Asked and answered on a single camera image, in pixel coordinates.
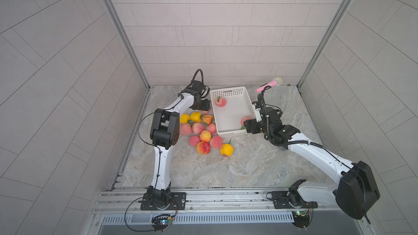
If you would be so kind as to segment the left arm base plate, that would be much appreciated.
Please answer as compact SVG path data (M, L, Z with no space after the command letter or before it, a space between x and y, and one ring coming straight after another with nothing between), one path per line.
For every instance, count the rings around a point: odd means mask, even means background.
M187 193L172 193L169 190L148 190L141 200L141 211L184 210Z

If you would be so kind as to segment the yellow peach with leaf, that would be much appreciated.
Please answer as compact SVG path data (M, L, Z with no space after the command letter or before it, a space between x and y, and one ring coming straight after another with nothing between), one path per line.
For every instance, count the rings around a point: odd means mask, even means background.
M234 147L231 145L231 140L228 143L221 145L220 154L223 157L230 157L233 153L234 153Z

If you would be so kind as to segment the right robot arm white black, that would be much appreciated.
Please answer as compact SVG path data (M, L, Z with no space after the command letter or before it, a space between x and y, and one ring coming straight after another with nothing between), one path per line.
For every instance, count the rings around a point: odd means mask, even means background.
M256 118L244 122L248 133L262 133L272 145L304 157L333 180L333 183L324 184L300 179L289 187L286 195L272 195L273 200L287 200L293 208L308 209L313 208L314 202L325 203L339 207L353 219L367 216L381 197L367 163L342 158L313 142L294 126L284 125L281 121L283 112L265 103L263 91L253 104Z

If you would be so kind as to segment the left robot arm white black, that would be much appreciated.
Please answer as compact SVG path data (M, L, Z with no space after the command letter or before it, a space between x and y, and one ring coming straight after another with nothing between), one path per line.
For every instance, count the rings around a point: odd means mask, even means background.
M211 101L208 96L210 88L204 84L202 69L197 69L189 85L177 94L176 100L165 108L158 108L150 115L152 124L148 143L155 151L155 166L151 185L143 195L140 209L151 211L165 210L170 205L171 178L170 165L173 146L180 137L180 117L188 109L208 111Z

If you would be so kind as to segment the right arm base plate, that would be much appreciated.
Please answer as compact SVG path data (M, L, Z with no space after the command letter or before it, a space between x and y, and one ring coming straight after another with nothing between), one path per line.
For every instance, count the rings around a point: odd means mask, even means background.
M317 202L306 202L299 195L294 195L290 191L269 191L266 198L273 202L277 209L316 209Z

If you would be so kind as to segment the white perforated plastic basket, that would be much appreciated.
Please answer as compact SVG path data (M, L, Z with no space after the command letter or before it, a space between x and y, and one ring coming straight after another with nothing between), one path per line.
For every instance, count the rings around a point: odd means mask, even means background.
M215 104L218 97L226 99L224 107ZM245 128L241 129L241 120L246 116L254 119L255 110L246 87L211 90L210 98L219 136L226 138L247 134Z

